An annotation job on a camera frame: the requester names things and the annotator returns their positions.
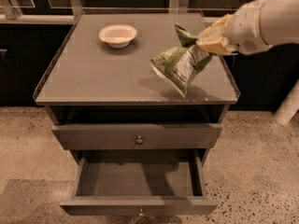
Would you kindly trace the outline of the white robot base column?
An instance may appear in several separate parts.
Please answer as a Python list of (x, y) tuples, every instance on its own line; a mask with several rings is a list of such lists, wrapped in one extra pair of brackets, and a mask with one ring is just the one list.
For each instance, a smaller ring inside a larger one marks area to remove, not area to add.
[(274, 114), (274, 119), (280, 125), (287, 125), (292, 117), (299, 110), (299, 79), (292, 87), (285, 100), (281, 103), (280, 107)]

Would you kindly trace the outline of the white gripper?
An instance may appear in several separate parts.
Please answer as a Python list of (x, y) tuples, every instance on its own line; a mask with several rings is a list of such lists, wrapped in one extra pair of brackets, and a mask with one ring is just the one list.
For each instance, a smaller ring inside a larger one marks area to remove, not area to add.
[(233, 15), (222, 16), (197, 36), (196, 45), (217, 55), (230, 55), (235, 51), (251, 55), (270, 50), (272, 46), (264, 41), (261, 28), (261, 11), (266, 2), (254, 0)]

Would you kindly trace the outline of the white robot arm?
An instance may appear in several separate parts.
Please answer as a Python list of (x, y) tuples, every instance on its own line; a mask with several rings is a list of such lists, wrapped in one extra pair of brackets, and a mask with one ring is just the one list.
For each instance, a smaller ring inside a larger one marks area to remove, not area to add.
[(196, 44), (218, 55), (261, 53), (299, 43), (299, 0), (254, 0), (200, 33)]

